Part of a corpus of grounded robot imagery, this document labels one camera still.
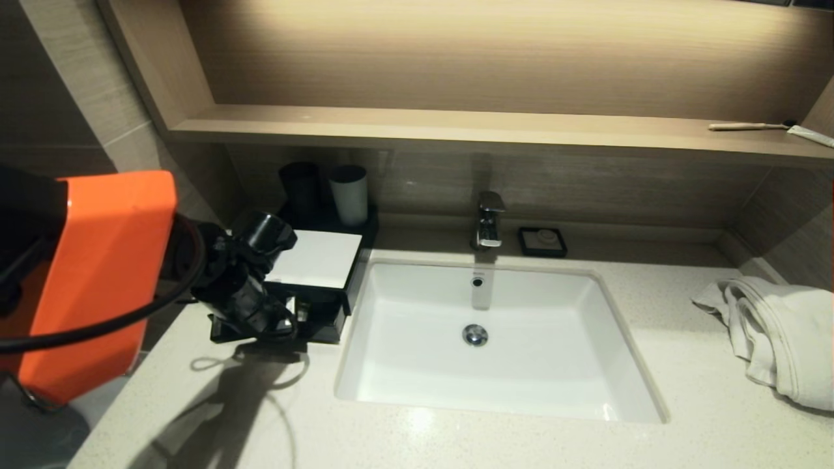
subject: sink drain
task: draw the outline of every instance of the sink drain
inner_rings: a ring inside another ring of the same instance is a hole
[[[473,347],[481,347],[486,344],[490,335],[486,333],[486,329],[477,325],[470,324],[464,328],[464,341]]]

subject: faucet handle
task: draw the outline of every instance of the faucet handle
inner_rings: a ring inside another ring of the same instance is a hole
[[[478,194],[478,207],[484,212],[505,212],[507,210],[501,196],[491,190]]]

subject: orange object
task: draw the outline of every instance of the orange object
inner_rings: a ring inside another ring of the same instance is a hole
[[[4,324],[4,335],[76,329],[153,300],[177,204],[171,174],[143,171],[66,181],[67,220],[39,299],[28,296],[37,288],[27,284],[36,285],[45,269],[36,269],[23,283],[21,306],[37,301],[35,313]],[[96,339],[11,356],[0,367],[28,389],[63,404],[127,371],[144,331],[141,321]]]

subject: cup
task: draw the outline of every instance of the cup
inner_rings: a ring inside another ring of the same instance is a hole
[[[312,219],[320,213],[322,204],[319,166],[314,163],[290,163],[279,169],[278,175],[293,213],[305,220]]]
[[[360,226],[368,220],[368,178],[361,166],[339,166],[330,171],[330,189],[339,220],[345,226]]]

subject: towel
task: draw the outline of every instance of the towel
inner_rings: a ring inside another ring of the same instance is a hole
[[[720,280],[692,301],[721,315],[746,375],[803,406],[834,410],[831,335],[834,295],[756,277]]]

